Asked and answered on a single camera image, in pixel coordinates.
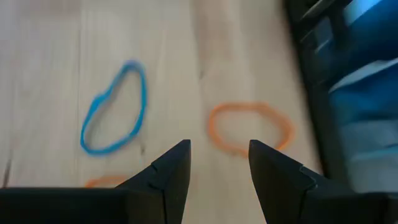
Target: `wooden surface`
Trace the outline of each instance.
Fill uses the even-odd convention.
[[[247,160],[217,150],[206,120],[219,103],[265,101],[295,125],[284,153],[319,170],[291,54],[278,0],[0,0],[0,181],[78,187],[134,175],[191,139],[183,222],[264,223]],[[79,144],[82,121],[132,58],[147,71],[142,131],[117,153],[90,157]],[[91,144],[127,133],[139,101],[132,74],[90,127]],[[226,113],[218,127],[243,146],[279,138],[255,113]]]

